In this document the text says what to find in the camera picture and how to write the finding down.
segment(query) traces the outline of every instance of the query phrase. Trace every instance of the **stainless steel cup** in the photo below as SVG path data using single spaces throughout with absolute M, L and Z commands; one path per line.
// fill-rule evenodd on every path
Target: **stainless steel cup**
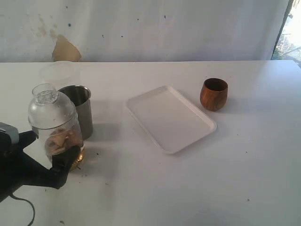
M 66 94 L 74 103 L 79 115 L 79 125 L 83 139 L 89 138 L 93 132 L 90 105 L 91 91 L 87 87 L 80 85 L 66 86 L 59 89 L 59 91 Z

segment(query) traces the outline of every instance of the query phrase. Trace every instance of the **white wall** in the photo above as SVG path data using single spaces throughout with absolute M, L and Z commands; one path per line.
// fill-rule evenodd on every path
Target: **white wall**
M 270 59 L 287 4 L 288 0 L 2 0 L 0 62 L 52 61 L 58 34 L 80 50 L 82 61 Z

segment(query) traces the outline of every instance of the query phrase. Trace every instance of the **brown wooden cup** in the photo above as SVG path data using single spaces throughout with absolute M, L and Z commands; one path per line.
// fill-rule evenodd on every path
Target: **brown wooden cup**
M 228 96 L 228 84 L 221 79 L 207 79 L 200 94 L 200 101 L 209 111 L 217 111 L 224 107 Z

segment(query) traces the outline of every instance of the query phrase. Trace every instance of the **white tray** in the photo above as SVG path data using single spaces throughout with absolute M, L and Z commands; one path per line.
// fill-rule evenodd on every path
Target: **white tray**
M 167 154 L 176 153 L 216 130 L 213 120 L 170 86 L 129 99 L 126 106 Z

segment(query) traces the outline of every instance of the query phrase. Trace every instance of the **glass jar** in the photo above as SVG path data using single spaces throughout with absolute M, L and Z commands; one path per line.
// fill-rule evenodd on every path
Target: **glass jar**
M 72 169 L 75 168 L 83 160 L 84 143 L 73 102 L 47 83 L 35 87 L 32 94 L 28 121 L 42 142 L 47 157 L 52 161 L 53 155 L 77 145 L 80 153 L 72 165 Z

